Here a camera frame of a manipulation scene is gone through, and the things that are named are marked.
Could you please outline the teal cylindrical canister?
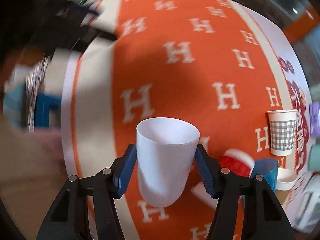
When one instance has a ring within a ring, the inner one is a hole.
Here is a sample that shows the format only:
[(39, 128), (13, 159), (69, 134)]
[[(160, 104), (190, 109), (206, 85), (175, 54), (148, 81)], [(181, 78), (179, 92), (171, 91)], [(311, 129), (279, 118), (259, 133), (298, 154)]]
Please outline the teal cylindrical canister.
[(320, 172), (320, 144), (315, 144), (310, 149), (308, 170)]

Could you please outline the brown sleeve paper cup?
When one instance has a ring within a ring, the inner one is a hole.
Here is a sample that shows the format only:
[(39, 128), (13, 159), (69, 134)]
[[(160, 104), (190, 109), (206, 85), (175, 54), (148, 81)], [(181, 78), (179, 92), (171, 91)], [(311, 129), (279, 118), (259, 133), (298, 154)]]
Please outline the brown sleeve paper cup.
[(276, 183), (276, 197), (281, 205), (285, 203), (291, 189), (297, 181), (297, 175), (295, 172), (287, 168), (279, 168)]

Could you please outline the white plastic cup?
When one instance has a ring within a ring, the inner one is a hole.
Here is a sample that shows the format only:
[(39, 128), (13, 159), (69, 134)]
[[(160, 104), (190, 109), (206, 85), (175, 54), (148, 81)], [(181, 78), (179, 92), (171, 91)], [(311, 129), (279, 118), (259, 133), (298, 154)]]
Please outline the white plastic cup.
[(184, 191), (200, 132), (180, 119), (149, 118), (136, 135), (140, 194), (151, 206), (167, 207)]

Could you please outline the grey checked paper cup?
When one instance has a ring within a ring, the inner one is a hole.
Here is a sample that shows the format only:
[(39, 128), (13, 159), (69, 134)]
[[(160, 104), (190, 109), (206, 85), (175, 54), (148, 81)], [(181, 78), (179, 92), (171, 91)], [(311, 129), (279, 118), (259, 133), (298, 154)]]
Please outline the grey checked paper cup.
[(268, 111), (271, 153), (284, 157), (293, 152), (296, 135), (297, 110)]

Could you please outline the red paper cup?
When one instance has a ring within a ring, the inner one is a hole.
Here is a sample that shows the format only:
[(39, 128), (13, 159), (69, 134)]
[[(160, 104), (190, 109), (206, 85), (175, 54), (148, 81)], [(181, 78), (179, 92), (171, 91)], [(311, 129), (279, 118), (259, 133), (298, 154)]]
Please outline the red paper cup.
[(254, 159), (246, 152), (238, 149), (228, 149), (218, 158), (222, 168), (227, 168), (238, 176), (250, 177), (255, 166)]

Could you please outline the orange H-pattern tablecloth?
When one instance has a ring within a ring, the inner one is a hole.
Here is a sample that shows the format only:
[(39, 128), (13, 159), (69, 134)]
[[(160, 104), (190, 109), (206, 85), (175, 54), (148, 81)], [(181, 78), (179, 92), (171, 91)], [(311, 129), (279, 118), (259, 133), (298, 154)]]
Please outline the orange H-pattern tablecloth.
[(230, 0), (102, 0), (98, 18), (118, 40), (96, 39), (72, 54), (62, 94), (62, 143), (68, 174), (90, 177), (112, 164), (148, 118), (197, 127), (212, 157), (239, 149), (272, 157), (267, 112), (296, 109), (293, 152), (277, 157), (295, 172), (279, 199), (295, 223), (308, 171), (311, 95), (283, 32)]

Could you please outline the purple tissue pack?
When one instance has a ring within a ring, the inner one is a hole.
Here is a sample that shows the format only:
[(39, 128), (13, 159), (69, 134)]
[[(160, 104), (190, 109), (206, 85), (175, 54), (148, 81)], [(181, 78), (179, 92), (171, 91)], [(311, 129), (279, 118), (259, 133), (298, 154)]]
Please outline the purple tissue pack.
[(310, 135), (314, 138), (320, 136), (320, 102), (312, 102), (309, 105)]

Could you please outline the blue plastic cup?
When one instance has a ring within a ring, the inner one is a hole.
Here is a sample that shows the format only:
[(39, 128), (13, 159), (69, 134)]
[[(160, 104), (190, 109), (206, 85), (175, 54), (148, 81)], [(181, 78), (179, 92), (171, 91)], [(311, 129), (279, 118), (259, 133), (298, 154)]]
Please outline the blue plastic cup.
[(278, 175), (278, 161), (276, 159), (264, 158), (256, 160), (250, 177), (253, 178), (257, 174), (266, 179), (273, 192), (276, 190)]

